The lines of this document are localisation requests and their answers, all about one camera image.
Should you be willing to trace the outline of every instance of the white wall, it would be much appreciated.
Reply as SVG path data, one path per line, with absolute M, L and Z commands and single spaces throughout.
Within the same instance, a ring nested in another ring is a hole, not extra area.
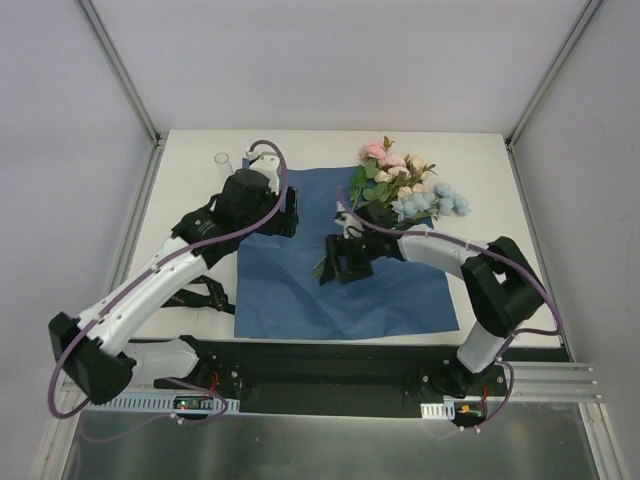
M 96 0 L 171 128 L 501 132 L 585 0 Z
M 99 298 L 149 147 L 74 2 L 1 2 L 0 45 L 0 476 L 22 480 L 47 323 Z
M 640 3 L 605 3 L 516 149 L 578 360 L 640 478 Z

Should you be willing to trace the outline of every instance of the black strap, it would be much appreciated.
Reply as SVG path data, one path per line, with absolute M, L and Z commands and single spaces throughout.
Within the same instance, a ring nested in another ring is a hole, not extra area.
M 187 308 L 206 308 L 210 307 L 219 312 L 226 312 L 235 315 L 236 306 L 229 303 L 229 297 L 224 292 L 224 287 L 212 278 L 203 275 L 191 282 L 195 285 L 206 285 L 209 295 L 200 295 L 199 293 L 189 290 L 180 289 L 166 301 L 162 308 L 165 307 L 187 307 Z

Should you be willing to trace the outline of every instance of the white table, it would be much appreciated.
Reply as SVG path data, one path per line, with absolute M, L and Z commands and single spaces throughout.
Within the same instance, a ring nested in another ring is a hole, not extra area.
M 389 133 L 395 150 L 412 153 L 437 164 L 437 180 L 446 181 L 470 201 L 473 210 L 464 218 L 444 217 L 435 228 L 464 238 L 491 241 L 500 235 L 513 238 L 536 273 L 533 244 L 504 147 L 497 134 Z M 213 160 L 225 152 L 234 169 L 240 168 L 245 149 L 258 139 L 274 141 L 292 169 L 356 165 L 360 147 L 382 139 L 378 132 L 172 130 L 136 246 L 131 269 L 151 257 L 182 216 L 202 205 L 222 189 L 223 179 Z M 236 254 L 225 257 L 210 276 L 224 285 L 236 302 Z M 459 345 L 475 323 L 463 282 L 447 275 L 459 331 L 366 340 L 368 343 Z M 526 326 L 553 329 L 546 307 Z M 136 333 L 136 338 L 168 339 L 193 335 L 203 340 L 234 339 L 234 317 L 212 309 L 161 309 Z M 514 343 L 526 347 L 558 347 L 556 337 L 523 335 Z

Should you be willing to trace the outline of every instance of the blue cloth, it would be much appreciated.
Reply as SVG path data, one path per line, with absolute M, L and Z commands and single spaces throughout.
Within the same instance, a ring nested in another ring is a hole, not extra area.
M 354 167 L 289 171 L 298 187 L 295 237 L 251 235 L 238 249 L 235 335 L 262 339 L 356 340 L 458 329 L 445 274 L 380 258 L 374 275 L 320 287 L 313 266 L 334 223 L 336 188 Z

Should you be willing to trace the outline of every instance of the robotic arm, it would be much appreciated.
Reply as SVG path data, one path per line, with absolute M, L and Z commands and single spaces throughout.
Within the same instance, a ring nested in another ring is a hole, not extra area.
M 249 169 L 238 170 L 226 180 L 222 193 L 186 214 L 153 258 L 125 283 L 75 318 L 60 313 L 49 323 L 58 360 L 80 331 L 97 319 L 63 366 L 94 404 L 110 401 L 129 383 L 149 384 L 170 376 L 183 378 L 198 369 L 210 374 L 208 359 L 198 356 L 195 339 L 150 344 L 128 341 L 176 291 L 236 251 L 249 233 L 191 252 L 180 254 L 181 249 L 246 228 L 275 207 L 280 189 L 278 159 L 252 154 L 250 160 Z M 297 191 L 289 187 L 285 210 L 277 212 L 256 232 L 293 236 L 298 223 L 296 210 Z M 173 258 L 158 266 L 167 256 Z M 105 312 L 111 304 L 113 308 Z
M 477 323 L 449 363 L 443 364 L 429 383 L 444 395 L 464 398 L 474 380 L 494 363 L 496 355 L 523 321 L 543 304 L 536 289 L 515 269 L 486 256 L 430 236 L 426 225 L 395 224 L 392 214 L 379 202 L 371 202 L 355 213 L 384 228 L 424 232 L 424 235 L 392 237 L 364 227 L 338 207 L 337 223 L 343 235 L 326 237 L 327 258 L 320 284 L 338 279 L 349 283 L 373 275 L 371 261 L 385 256 L 419 262 L 443 270 L 465 282 Z M 513 240 L 500 237 L 483 244 L 535 274 Z

